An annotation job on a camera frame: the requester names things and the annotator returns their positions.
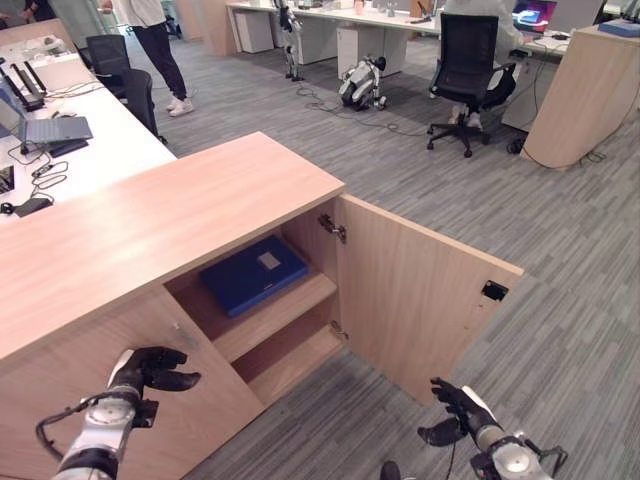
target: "open cabinet door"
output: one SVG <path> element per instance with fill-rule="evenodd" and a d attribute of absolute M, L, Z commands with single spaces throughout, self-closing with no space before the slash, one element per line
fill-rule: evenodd
<path fill-rule="evenodd" d="M 500 306 L 522 269 L 349 195 L 336 199 L 342 327 L 351 349 L 422 403 Z"/>

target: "cabinet shelf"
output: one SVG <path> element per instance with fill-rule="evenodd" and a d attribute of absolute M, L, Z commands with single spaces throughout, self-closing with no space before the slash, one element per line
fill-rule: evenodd
<path fill-rule="evenodd" d="M 200 282 L 173 292 L 173 296 L 220 353 L 233 362 L 335 291 L 329 278 L 312 273 L 233 319 Z"/>
<path fill-rule="evenodd" d="M 324 326 L 249 381 L 249 388 L 268 407 L 341 347 L 342 342 L 332 333 L 331 327 Z"/>

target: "blue box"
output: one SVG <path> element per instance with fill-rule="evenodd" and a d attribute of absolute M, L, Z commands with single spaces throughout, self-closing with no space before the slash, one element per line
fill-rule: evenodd
<path fill-rule="evenodd" d="M 309 267 L 271 235 L 200 272 L 200 279 L 230 317 L 309 273 Z"/>

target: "black pants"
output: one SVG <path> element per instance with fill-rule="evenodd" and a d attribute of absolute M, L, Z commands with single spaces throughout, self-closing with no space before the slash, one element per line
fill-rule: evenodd
<path fill-rule="evenodd" d="M 147 28 L 133 27 L 133 32 L 173 95 L 178 100 L 187 98 L 187 88 L 184 86 L 182 74 L 171 55 L 166 24 L 163 22 Z"/>
<path fill-rule="evenodd" d="M 516 89 L 516 81 L 513 79 L 512 71 L 505 71 L 502 73 L 502 77 L 495 88 L 487 91 L 487 95 L 484 97 L 481 105 L 470 105 L 469 110 L 471 112 L 479 112 L 480 108 L 488 110 L 492 107 L 502 105 L 509 95 Z"/>

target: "cabinet door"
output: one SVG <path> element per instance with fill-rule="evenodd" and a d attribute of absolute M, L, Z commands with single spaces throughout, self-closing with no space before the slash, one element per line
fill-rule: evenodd
<path fill-rule="evenodd" d="M 520 268 L 348 195 L 336 200 L 338 292 L 351 349 L 423 403 L 500 306 Z"/>
<path fill-rule="evenodd" d="M 145 389 L 160 406 L 153 428 L 133 430 L 118 479 L 175 480 L 229 440 L 263 406 L 222 355 L 164 289 L 155 287 L 96 320 L 70 328 L 0 371 L 0 474 L 49 479 L 56 462 L 36 441 L 44 417 L 104 390 L 127 348 L 161 345 L 189 355 L 179 369 L 198 371 L 186 392 Z M 65 450 L 82 415 L 48 428 Z"/>

